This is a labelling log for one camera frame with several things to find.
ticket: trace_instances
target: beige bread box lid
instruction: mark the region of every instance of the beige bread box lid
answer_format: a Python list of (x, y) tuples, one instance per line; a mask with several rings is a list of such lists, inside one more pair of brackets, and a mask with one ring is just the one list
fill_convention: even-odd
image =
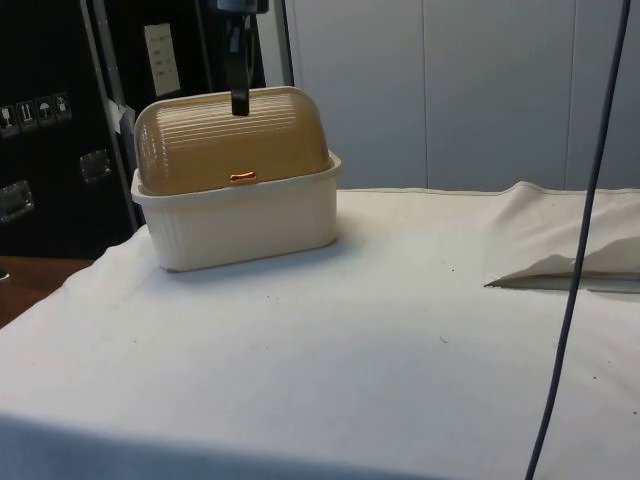
[(155, 103), (136, 123), (141, 190), (175, 195), (269, 182), (332, 166), (318, 109), (302, 90), (252, 90), (251, 113), (229, 93)]

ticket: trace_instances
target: wooden surface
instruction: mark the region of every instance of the wooden surface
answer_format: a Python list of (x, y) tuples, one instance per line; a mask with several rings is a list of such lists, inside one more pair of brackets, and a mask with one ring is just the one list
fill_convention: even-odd
[(92, 263), (90, 260), (0, 257), (0, 269), (10, 275), (0, 280), (0, 328)]

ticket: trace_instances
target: metal latch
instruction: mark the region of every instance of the metal latch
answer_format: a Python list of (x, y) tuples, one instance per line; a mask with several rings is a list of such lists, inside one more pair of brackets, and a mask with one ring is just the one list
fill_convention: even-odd
[(34, 208), (33, 195), (25, 180), (0, 189), (0, 224), (9, 223)]
[(106, 150), (97, 150), (80, 157), (80, 169), (85, 183), (91, 184), (111, 175), (111, 160)]

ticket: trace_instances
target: white label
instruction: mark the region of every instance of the white label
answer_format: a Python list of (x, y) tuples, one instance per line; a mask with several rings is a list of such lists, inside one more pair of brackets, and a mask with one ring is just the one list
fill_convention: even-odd
[(156, 88), (156, 97), (180, 90), (180, 77), (176, 66), (176, 55), (173, 51), (171, 25), (147, 25), (144, 27), (147, 40), (151, 74)]

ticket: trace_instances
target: white paper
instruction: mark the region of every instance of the white paper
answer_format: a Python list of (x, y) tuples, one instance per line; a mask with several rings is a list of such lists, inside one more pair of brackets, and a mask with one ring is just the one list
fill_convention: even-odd
[[(584, 192), (545, 190), (521, 182), (487, 212), (485, 283), (513, 288), (567, 289), (580, 236)], [(599, 190), (582, 286), (594, 291), (640, 290), (640, 190)]]
[(180, 77), (173, 50), (171, 25), (168, 23), (147, 25), (144, 27), (144, 36), (147, 40), (156, 96), (161, 97), (180, 90)]

